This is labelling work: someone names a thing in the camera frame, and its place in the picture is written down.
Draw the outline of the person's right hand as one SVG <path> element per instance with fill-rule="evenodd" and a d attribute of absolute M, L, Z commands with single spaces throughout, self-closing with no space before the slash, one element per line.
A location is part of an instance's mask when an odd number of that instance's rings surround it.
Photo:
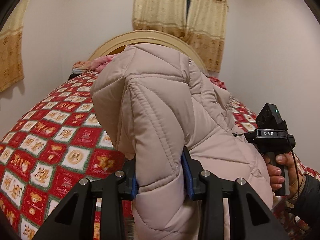
<path fill-rule="evenodd" d="M 276 192 L 282 187 L 282 183 L 285 182 L 286 179 L 281 175 L 281 169 L 276 166 L 273 166 L 270 163 L 270 158 L 267 155 L 264 155 L 263 159 L 266 163 L 268 174 L 270 176 L 271 188 L 273 192 Z M 287 196 L 287 198 L 291 199 L 298 192 L 300 182 L 303 181 L 303 176 L 301 174 L 297 174 L 294 159 L 291 153 L 277 155 L 276 162 L 279 165 L 284 165 L 287 167 L 289 173 L 290 189 L 290 194 Z"/>

